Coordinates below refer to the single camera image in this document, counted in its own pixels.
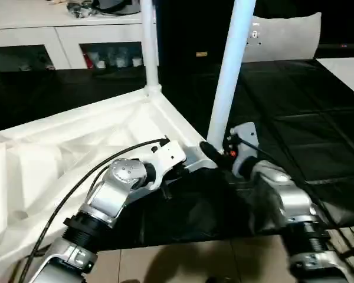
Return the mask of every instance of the white cabinet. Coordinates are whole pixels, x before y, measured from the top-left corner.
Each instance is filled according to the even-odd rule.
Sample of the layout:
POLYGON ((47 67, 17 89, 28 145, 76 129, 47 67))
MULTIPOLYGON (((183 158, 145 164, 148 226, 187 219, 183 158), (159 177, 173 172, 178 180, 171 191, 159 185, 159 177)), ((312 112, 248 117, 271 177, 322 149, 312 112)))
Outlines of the white cabinet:
POLYGON ((126 61, 129 62, 126 66, 132 65, 133 58, 142 57, 141 24, 57 27, 56 30, 72 69, 87 68, 83 54, 87 54, 85 57, 90 59, 91 54, 99 54, 100 60, 108 62, 108 56, 116 56, 110 52, 124 49, 127 53, 126 61))
POLYGON ((42 70, 47 65, 69 69, 55 28, 0 29, 0 71, 42 70))
POLYGON ((142 34, 141 13, 77 19, 68 13, 66 3, 0 0, 0 71, 16 71, 27 64, 32 70, 42 70, 48 64, 44 61, 55 69, 87 68, 90 59, 83 53, 91 55, 97 50, 106 64, 108 54, 112 53, 113 61, 118 50, 128 53, 128 66, 135 65, 132 58, 139 64, 142 34))

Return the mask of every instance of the white countertop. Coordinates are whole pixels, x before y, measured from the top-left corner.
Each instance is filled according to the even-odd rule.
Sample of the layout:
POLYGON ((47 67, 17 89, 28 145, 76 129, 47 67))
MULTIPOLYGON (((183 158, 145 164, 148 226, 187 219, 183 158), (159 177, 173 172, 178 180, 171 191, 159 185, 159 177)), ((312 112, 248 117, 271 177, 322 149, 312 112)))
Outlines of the white countertop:
POLYGON ((0 0, 0 29, 140 24, 141 22, 141 13, 120 17, 93 16, 76 19, 68 13, 66 3, 52 4, 46 0, 0 0))
POLYGON ((317 60, 354 91, 354 58, 325 58, 317 60))

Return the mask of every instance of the white metal leg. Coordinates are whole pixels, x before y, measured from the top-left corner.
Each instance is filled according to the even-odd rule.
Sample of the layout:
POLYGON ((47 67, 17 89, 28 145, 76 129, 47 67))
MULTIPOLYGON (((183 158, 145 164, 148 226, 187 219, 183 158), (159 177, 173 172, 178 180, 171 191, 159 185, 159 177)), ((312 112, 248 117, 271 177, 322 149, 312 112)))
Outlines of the white metal leg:
POLYGON ((142 50, 146 67, 147 87, 149 90, 155 87, 159 89, 152 0, 141 0, 140 5, 142 9, 143 28, 142 50))
POLYGON ((222 150, 225 128, 240 72, 256 0, 235 0, 207 141, 222 150))

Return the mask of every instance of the tiled floor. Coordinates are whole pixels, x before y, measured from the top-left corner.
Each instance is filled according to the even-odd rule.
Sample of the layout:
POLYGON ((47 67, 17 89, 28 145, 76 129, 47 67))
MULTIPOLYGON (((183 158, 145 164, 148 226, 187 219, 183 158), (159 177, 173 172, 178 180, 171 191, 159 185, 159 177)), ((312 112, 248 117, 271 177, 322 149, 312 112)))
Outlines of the tiled floor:
MULTIPOLYGON (((354 245, 352 232, 343 231, 354 245)), ((347 250, 337 232, 330 233, 337 248, 347 250)), ((231 283, 295 282, 279 236, 101 252, 87 282, 205 283, 209 277, 231 278, 231 283)))

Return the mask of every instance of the black table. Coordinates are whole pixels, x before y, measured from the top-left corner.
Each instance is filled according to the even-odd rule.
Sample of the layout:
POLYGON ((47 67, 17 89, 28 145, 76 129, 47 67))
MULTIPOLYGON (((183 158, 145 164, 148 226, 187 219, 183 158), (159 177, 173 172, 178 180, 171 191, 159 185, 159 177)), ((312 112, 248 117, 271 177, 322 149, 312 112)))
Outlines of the black table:
MULTIPOLYGON (((161 68, 163 93, 207 135, 219 66, 161 68)), ((0 130, 142 88, 142 68, 0 73, 0 130)), ((317 61, 244 64, 228 128, 254 121, 260 147, 354 226, 354 92, 317 61)), ((123 211, 104 249, 249 235, 252 188, 202 169, 123 211)))

